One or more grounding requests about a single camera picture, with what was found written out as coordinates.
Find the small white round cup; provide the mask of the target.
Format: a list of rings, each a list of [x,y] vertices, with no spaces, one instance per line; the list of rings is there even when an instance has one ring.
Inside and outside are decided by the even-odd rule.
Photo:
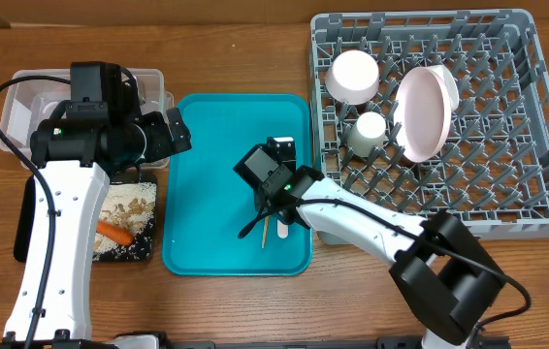
[[[374,111],[361,114],[347,138],[347,147],[360,157],[368,157],[375,147],[381,148],[385,140],[386,121]]]

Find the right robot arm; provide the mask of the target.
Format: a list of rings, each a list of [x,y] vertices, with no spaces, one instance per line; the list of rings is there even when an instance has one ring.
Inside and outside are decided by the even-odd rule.
[[[320,171],[296,164],[291,138],[268,138],[235,165],[254,193],[256,220],[274,216],[328,233],[389,268],[413,315],[425,326],[424,348],[470,348],[481,318],[504,282],[501,270],[456,216],[396,212],[363,199]]]

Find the large white plate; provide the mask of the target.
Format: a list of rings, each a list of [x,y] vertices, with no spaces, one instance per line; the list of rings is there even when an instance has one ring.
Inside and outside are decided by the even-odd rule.
[[[450,129],[451,99],[437,72],[416,67],[402,79],[396,94],[393,121],[401,125],[397,145],[413,163],[425,162],[439,153]]]

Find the spilled rice and peanuts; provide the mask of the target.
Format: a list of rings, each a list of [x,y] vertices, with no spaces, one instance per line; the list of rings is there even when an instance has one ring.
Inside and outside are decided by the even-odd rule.
[[[122,246],[96,230],[94,262],[142,262],[150,259],[156,225],[156,197],[155,182],[110,186],[99,221],[128,230],[134,239],[129,246]]]

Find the teal plastic tray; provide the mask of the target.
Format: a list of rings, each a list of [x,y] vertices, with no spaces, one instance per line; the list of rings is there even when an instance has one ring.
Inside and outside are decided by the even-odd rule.
[[[292,276],[312,257],[310,230],[297,224],[277,236],[270,218],[245,237],[254,218],[252,189],[234,172],[238,161],[267,137],[292,137],[296,160],[311,163],[307,102],[288,93],[194,93],[178,103],[192,148],[170,160],[162,260],[171,272],[190,276]]]

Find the grey dish rack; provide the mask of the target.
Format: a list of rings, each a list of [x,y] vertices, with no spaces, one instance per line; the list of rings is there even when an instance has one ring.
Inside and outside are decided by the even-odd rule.
[[[327,91],[328,69],[358,49],[378,63],[379,89],[353,106]],[[446,209],[479,238],[549,238],[549,75],[533,17],[520,9],[330,13],[310,23],[314,166],[393,210]],[[441,64],[460,94],[444,147],[412,164],[397,145],[396,93],[406,73]],[[347,147],[364,112],[386,121],[368,157]]]

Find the clear plastic bin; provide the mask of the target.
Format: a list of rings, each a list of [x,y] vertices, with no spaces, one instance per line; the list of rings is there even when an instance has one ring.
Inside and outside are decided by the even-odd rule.
[[[157,69],[131,68],[129,70],[138,86],[141,114],[158,111],[165,122],[166,114],[174,106],[173,95],[165,88],[163,74]],[[6,100],[0,115],[0,130],[26,157],[32,155],[32,134],[40,123],[50,118],[60,102],[71,99],[68,84],[52,81],[46,77],[69,80],[68,68],[20,70],[15,78],[34,76],[7,88]]]

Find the white bowl with food scraps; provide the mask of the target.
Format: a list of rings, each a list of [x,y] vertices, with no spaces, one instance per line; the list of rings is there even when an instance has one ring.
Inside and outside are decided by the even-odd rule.
[[[364,104],[378,91],[378,63],[364,51],[345,51],[328,69],[325,86],[336,101],[353,106]]]

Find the white plastic fork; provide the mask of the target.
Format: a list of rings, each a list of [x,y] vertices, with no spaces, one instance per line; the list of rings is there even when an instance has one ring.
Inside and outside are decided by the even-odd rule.
[[[281,221],[277,222],[277,228],[276,228],[277,236],[279,238],[285,239],[289,235],[289,228],[288,225],[285,225]]]

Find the wooden chopstick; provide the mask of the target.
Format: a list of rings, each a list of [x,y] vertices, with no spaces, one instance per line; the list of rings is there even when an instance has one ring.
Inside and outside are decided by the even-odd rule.
[[[263,227],[262,239],[261,239],[261,248],[262,249],[264,249],[265,246],[266,246],[268,230],[269,230],[269,221],[270,221],[270,216],[266,216],[264,218],[264,227]]]

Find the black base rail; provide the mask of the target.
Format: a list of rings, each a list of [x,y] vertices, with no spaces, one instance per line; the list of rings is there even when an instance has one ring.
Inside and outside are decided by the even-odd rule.
[[[460,345],[449,344],[431,332],[422,336],[384,336],[374,340],[253,342],[222,344],[213,341],[172,342],[165,332],[121,333],[107,344],[116,348],[167,349],[510,349],[507,337],[469,338]]]

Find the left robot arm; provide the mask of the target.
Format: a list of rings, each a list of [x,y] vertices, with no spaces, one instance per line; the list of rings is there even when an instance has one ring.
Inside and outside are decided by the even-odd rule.
[[[0,93],[19,82],[0,85]],[[128,69],[75,62],[60,102],[22,153],[0,129],[1,142],[29,169],[35,210],[19,294],[0,348],[96,348],[90,277],[99,215],[114,174],[187,151],[190,132],[178,109],[142,113]]]

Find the small white bowl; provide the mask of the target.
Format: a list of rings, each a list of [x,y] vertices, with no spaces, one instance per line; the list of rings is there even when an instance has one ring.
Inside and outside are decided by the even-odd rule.
[[[431,66],[430,69],[443,79],[449,95],[450,109],[452,111],[455,111],[459,107],[460,94],[454,76],[452,75],[451,71],[444,65],[434,65]]]

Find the orange carrot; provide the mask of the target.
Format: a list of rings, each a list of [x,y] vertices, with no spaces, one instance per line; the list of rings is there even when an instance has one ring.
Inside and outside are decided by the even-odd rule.
[[[134,239],[128,230],[116,227],[104,221],[98,222],[96,230],[102,236],[105,236],[122,246],[129,246]]]

